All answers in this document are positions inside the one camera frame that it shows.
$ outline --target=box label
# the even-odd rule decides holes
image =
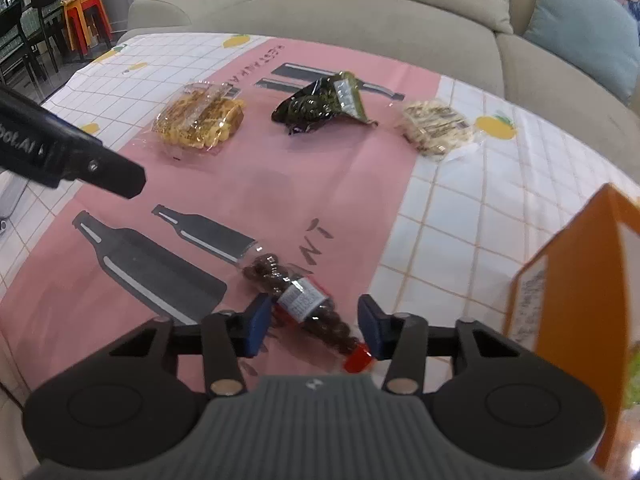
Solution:
[[[533,351],[538,341],[542,307],[545,299],[548,257],[540,257],[518,280],[513,318],[508,337]]]

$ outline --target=plastic wrapper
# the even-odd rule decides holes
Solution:
[[[281,102],[271,119],[283,123],[289,135],[317,130],[327,121],[348,117],[363,124],[378,124],[367,117],[358,80],[351,72],[323,77]]]
[[[475,151],[484,141],[481,130],[438,100],[408,104],[402,111],[402,129],[421,155],[435,160],[458,158]]]
[[[640,344],[630,349],[622,410],[607,461],[605,475],[611,480],[633,480],[640,471]]]
[[[184,86],[158,114],[152,131],[167,146],[217,153],[244,118],[244,103],[226,97],[232,88],[228,83],[197,82]]]
[[[358,373],[372,362],[366,344],[353,335],[351,327],[336,312],[331,296],[301,269],[284,265],[259,242],[249,247],[238,267],[246,279],[276,299],[277,317],[300,325],[343,355],[345,371]]]

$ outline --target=black chair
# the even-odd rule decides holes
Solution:
[[[28,37],[29,45],[31,46],[44,41],[47,45],[47,51],[49,51],[49,57],[51,58],[53,69],[56,72],[58,72],[58,65],[56,64],[56,58],[53,55],[49,38],[53,38],[53,41],[56,43],[56,47],[63,59],[69,56],[69,49],[62,33],[65,27],[63,8],[60,6],[54,9],[47,9],[47,7],[57,3],[58,1],[59,0],[31,0],[31,7],[38,11],[40,30],[34,32]]]
[[[8,45],[11,46],[9,54],[3,59],[0,59],[0,80],[6,85],[4,74],[15,67],[18,63],[22,62],[24,63],[24,67],[31,79],[31,82],[36,87],[36,91],[40,96],[42,96],[40,87],[37,85],[36,79],[33,75],[34,72],[36,76],[41,78],[45,78],[45,75],[43,74],[43,69],[40,67],[38,60],[36,59],[29,43],[27,42],[27,38],[24,35],[22,23],[20,22],[21,17],[22,0],[16,0],[15,3],[0,12],[0,38],[7,36],[14,29],[17,31],[16,35],[9,36],[9,41],[6,44],[0,46],[0,49]]]

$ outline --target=pastry package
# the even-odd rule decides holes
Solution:
[[[285,99],[271,114],[271,120],[283,123],[289,135],[317,130],[336,117],[378,124],[367,117],[360,99],[358,80],[351,72],[318,79]]]
[[[205,82],[183,86],[158,114],[152,131],[168,146],[216,153],[244,118],[244,103],[227,97],[232,88]]]
[[[342,355],[343,370],[359,373],[373,361],[367,345],[353,335],[351,327],[336,312],[331,296],[303,269],[284,264],[260,242],[249,246],[238,260],[238,267],[258,290],[274,297],[277,319],[300,326]]]
[[[415,149],[436,160],[458,158],[452,152],[460,148],[477,148],[484,134],[469,124],[466,118],[438,100],[417,101],[402,111],[404,137]],[[463,155],[467,151],[456,152]]]

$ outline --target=table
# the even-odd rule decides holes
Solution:
[[[346,66],[378,88],[362,92],[368,115],[380,121],[378,129],[334,125],[291,138],[269,121],[268,112],[287,95],[273,88],[301,86],[309,72]],[[182,84],[212,73],[212,80],[228,80],[242,90],[245,122],[202,168],[172,164],[154,152],[146,126]],[[499,112],[513,119],[518,133],[510,140],[488,137],[477,152],[436,164],[418,156],[394,130],[402,101],[380,86],[396,97],[404,94],[405,102],[437,97],[471,121]],[[511,277],[602,183],[613,182],[633,199],[640,195],[638,185],[599,154],[496,96],[394,60],[293,40],[139,36],[78,71],[44,107],[140,161],[148,185],[126,202],[79,182],[56,190],[29,184],[0,240],[2,291],[8,287],[0,328],[32,387],[154,315],[98,267],[93,248],[71,226],[83,209],[111,227],[137,229],[226,281],[225,305],[245,298],[236,290],[235,270],[150,215],[158,203],[185,213],[222,214],[222,223],[261,239],[274,230],[269,216],[289,222],[278,247],[307,266],[300,247],[311,244],[322,253],[312,252],[317,266],[311,267],[348,321],[354,321],[354,298],[368,290],[387,312],[413,312],[444,326],[473,316],[500,330]],[[264,155],[253,158],[254,152]],[[235,165],[228,165],[234,156]],[[287,178],[287,172],[322,178],[334,166],[348,171],[342,180],[331,174],[335,180],[325,194],[326,188],[318,191],[310,180]],[[190,186],[172,189],[181,179]],[[367,190],[375,191],[373,199]],[[292,194],[300,200],[300,215],[289,208]],[[230,202],[221,208],[224,200]],[[216,201],[218,206],[210,203]],[[257,221],[265,210],[269,215]],[[281,215],[283,210],[292,213]],[[332,245],[317,229],[307,231],[310,219],[319,219],[316,226],[339,243]],[[362,265],[354,264],[358,256]],[[102,306],[92,310],[97,303]],[[287,372],[308,372],[299,360],[282,359]],[[243,364],[249,375],[277,368],[266,355],[253,361],[257,365]],[[319,358],[312,365],[313,373],[326,372],[335,362]],[[426,389],[434,390],[446,379],[448,363],[429,358],[427,370]],[[197,373],[194,365],[183,378],[197,386]],[[384,364],[373,370],[376,380],[384,373]]]

